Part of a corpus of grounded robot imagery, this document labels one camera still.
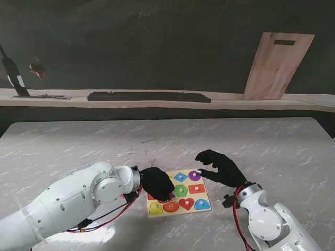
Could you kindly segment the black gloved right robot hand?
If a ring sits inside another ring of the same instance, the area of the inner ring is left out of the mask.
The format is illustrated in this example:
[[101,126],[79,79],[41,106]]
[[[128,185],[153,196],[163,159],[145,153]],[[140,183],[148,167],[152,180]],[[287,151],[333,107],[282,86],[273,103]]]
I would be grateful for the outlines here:
[[213,150],[205,150],[197,154],[196,161],[203,165],[211,165],[217,172],[198,169],[196,172],[203,178],[221,183],[227,187],[239,188],[248,181],[237,165],[225,154]]

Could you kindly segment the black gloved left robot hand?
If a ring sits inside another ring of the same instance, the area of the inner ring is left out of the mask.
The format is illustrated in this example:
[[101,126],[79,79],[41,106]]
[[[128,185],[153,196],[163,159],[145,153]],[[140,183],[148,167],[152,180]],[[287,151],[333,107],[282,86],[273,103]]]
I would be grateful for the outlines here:
[[149,167],[140,171],[142,187],[154,199],[167,201],[175,189],[166,172],[157,167]]

